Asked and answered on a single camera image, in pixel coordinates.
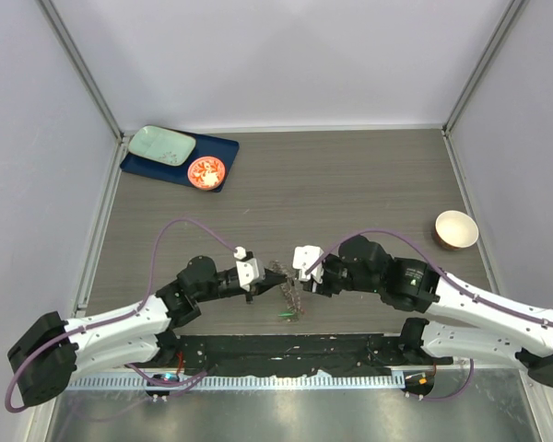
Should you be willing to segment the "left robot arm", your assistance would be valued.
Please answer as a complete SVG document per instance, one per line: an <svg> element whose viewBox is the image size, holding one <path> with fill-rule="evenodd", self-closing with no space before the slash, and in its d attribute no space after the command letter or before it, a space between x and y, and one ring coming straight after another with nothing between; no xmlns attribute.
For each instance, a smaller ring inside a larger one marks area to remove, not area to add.
<svg viewBox="0 0 553 442"><path fill-rule="evenodd" d="M178 354L170 337L200 316L200 303L237 296L252 302L287 279L255 258L220 271L211 258L197 256L172 282L140 302L67 320L56 311L45 313L7 353L13 378L5 407L21 413L105 368L149 362L170 366Z"/></svg>

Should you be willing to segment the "large metal keyring with rings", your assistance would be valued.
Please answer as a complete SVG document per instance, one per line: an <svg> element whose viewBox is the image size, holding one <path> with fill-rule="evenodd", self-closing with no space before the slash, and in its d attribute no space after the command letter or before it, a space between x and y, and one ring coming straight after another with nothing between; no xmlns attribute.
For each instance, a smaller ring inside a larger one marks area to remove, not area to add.
<svg viewBox="0 0 553 442"><path fill-rule="evenodd" d="M285 273L288 276L288 281L279 287L287 304L287 309L283 312L292 312L295 316L281 319L288 322L298 321L304 315L304 310L301 306L300 292L296 286L295 272L287 265L276 260L270 262L269 269L275 272Z"/></svg>

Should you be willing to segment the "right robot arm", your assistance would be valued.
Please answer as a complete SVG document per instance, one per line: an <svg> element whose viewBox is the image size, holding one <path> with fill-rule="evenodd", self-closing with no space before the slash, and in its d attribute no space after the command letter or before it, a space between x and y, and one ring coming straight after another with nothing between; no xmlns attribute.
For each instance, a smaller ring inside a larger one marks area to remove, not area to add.
<svg viewBox="0 0 553 442"><path fill-rule="evenodd" d="M362 235L337 249L295 249L292 264L304 290L327 297L343 291L376 294L394 309L454 320L453 326L407 320L397 342L407 363L427 356L478 359L521 369L553 389L553 308L480 289L425 257L394 257Z"/></svg>

